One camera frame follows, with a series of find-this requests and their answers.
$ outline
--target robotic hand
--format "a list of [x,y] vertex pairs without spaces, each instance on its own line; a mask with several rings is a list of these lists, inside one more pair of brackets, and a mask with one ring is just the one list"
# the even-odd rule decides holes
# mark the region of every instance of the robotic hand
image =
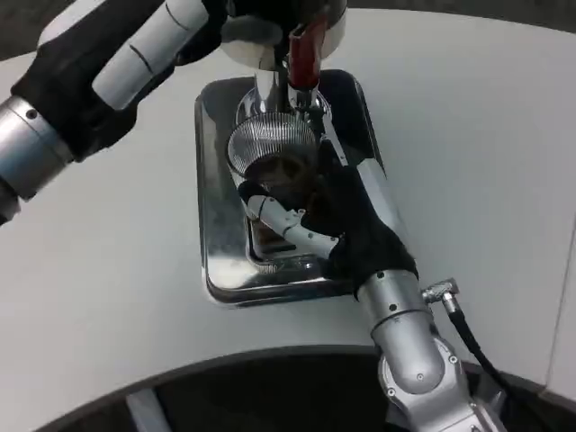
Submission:
[[0,225],[69,163],[128,133],[175,65],[220,46],[226,17],[211,0],[85,0],[52,22],[0,105]]
[[348,164],[327,115],[322,123],[319,173],[342,235],[328,237],[305,228],[304,210],[287,211],[246,181],[238,191],[248,214],[352,281],[382,353],[381,386],[411,430],[506,430],[489,406],[470,396],[462,363],[437,334],[427,306],[442,301],[450,312],[459,311],[455,283],[419,289],[416,263],[402,241],[403,225],[382,167],[373,158]]

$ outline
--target metal tray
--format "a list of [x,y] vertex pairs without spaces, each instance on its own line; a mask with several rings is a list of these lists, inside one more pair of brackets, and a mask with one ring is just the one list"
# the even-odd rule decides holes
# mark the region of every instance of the metal tray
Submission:
[[[348,281],[326,278],[314,256],[263,262],[251,250],[249,226],[224,151],[238,104],[253,86],[252,78],[210,83],[194,107],[202,266],[208,291],[217,302],[236,306],[351,293]],[[357,81],[347,72],[325,70],[319,90],[331,105],[343,144],[382,163]]]

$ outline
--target metal cylinder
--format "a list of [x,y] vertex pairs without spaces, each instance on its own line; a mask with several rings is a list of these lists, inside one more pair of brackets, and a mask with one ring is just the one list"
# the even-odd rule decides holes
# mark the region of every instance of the metal cylinder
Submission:
[[30,200],[73,159],[34,107],[13,96],[0,105],[0,178]]
[[362,285],[357,297],[394,381],[412,394],[438,386],[445,366],[430,331],[432,315],[419,293],[416,276],[401,270],[379,272]]
[[265,70],[275,70],[276,54],[287,51],[288,34],[299,24],[308,23],[314,14],[326,7],[328,10],[328,30],[322,45],[321,56],[329,56],[338,47],[346,28],[347,0],[230,0],[228,13],[231,17],[254,15],[261,20],[274,23],[283,34],[274,46],[260,40],[230,40],[221,47],[238,63]]

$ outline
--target black glove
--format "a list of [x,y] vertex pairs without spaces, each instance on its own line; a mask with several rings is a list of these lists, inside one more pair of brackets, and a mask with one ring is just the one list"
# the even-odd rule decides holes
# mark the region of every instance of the black glove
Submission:
[[329,275],[352,279],[355,292],[385,270],[406,270],[418,277],[416,262],[396,233],[376,213],[362,178],[353,166],[341,166],[331,146],[320,148],[323,189],[344,232],[328,260]]
[[[92,89],[108,60],[162,5],[163,0],[105,0],[70,29],[40,46],[12,94],[31,104],[59,133],[76,161],[110,147],[136,122],[137,105],[174,71],[156,76],[122,111],[104,103]],[[204,0],[210,19],[185,47],[180,64],[197,60],[220,45],[226,13],[221,0]]]

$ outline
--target white countertop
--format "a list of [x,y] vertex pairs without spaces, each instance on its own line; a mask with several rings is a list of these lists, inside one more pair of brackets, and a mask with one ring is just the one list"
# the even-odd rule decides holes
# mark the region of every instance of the white countertop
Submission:
[[[0,96],[31,59],[0,65]],[[546,384],[575,214],[576,37],[351,10],[326,66],[364,87],[423,285],[455,276],[488,357]],[[128,137],[72,166],[0,229],[0,430],[41,427],[221,356],[371,345],[348,297],[244,310],[208,300],[194,99],[213,80],[249,74],[221,52],[178,69]]]

